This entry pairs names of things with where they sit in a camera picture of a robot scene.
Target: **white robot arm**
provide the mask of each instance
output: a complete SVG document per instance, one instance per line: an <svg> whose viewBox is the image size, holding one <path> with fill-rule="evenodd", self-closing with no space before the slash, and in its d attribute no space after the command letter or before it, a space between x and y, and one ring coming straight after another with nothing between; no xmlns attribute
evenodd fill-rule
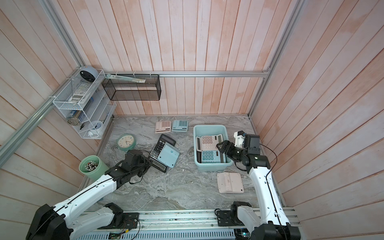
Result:
<svg viewBox="0 0 384 240"><path fill-rule="evenodd" d="M260 137L243 131L234 133L235 144L225 140L217 148L235 162L242 162L256 190L260 217L249 206L236 206L237 218L244 223L251 239L299 240L299 229L292 227L280 204L273 184L268 158L260 154Z"/></svg>
<svg viewBox="0 0 384 240"><path fill-rule="evenodd" d="M239 205L236 209L237 218L252 233L251 239L299 240L298 228L290 226L279 202L268 159L260 155L259 136L240 131L235 133L235 139L236 145L225 140L219 143L217 148L234 161L242 161L247 167L261 212L261 217L258 217L251 207ZM118 228L128 219L138 218L138 214L132 216L132 213L123 213L123 210L113 203L92 214L79 216L103 196L129 182L131 177L144 175L150 166L151 161L145 158L141 151L128 151L124 161L110 168L87 188L53 207L47 204L40 207L33 218L26 240L73 240L97 228Z"/></svg>
<svg viewBox="0 0 384 240"><path fill-rule="evenodd" d="M113 203L97 212L78 217L99 199L129 182L131 177L142 177L150 166L151 161L141 151L128 151L123 161L87 188L53 207L47 204L40 207L32 220L26 240L73 240L100 227L122 227L123 223L128 229L135 227L134 219L138 218L138 214L125 214Z"/></svg>

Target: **box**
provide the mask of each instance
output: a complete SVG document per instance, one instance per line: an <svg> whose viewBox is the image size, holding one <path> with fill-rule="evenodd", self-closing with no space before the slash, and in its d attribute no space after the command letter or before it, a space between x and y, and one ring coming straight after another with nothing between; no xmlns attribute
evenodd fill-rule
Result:
<svg viewBox="0 0 384 240"><path fill-rule="evenodd" d="M117 74L119 76L145 79L145 83L132 83L117 79L104 79L102 86L110 100L158 101L161 95L159 76L156 74Z"/></svg>
<svg viewBox="0 0 384 240"><path fill-rule="evenodd" d="M225 163L198 163L196 156L196 137L207 136L207 135L223 135L224 140L228 140L227 129L224 125L196 125L193 128L193 146L194 146L194 156L195 164L197 170L201 172L215 172L215 171L224 171L227 167L233 164L233 161L226 157Z"/></svg>

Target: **green clock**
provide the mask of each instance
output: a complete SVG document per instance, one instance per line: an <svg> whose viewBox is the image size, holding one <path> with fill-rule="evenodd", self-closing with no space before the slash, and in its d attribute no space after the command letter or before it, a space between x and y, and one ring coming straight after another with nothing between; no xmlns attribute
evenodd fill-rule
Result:
<svg viewBox="0 0 384 240"><path fill-rule="evenodd" d="M118 148L127 152L136 146L136 138L132 134L124 134L117 140Z"/></svg>

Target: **vent grille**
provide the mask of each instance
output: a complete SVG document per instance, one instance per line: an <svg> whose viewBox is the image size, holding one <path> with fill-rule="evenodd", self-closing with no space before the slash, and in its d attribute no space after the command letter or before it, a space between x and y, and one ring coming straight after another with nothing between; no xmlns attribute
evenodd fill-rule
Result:
<svg viewBox="0 0 384 240"><path fill-rule="evenodd" d="M136 231L124 233L121 239L132 239L136 236ZM109 232L90 232L77 240L107 240ZM156 240L204 240L204 239L235 239L233 229L203 229L203 230L154 230L142 231L136 239L156 239Z"/></svg>

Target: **green pen holder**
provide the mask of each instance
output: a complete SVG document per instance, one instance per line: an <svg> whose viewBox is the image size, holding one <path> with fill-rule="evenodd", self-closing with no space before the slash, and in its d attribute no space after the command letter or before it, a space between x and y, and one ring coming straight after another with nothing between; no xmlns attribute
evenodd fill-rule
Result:
<svg viewBox="0 0 384 240"><path fill-rule="evenodd" d="M89 161L94 161L95 163L98 164L96 169L94 169L91 172L88 172L85 169L85 166L89 163ZM109 167L105 165L105 163L103 163L103 161L96 155L91 155L84 158L79 165L80 172L82 172L85 176L89 177L94 181L98 180L101 176L103 176L108 169Z"/></svg>

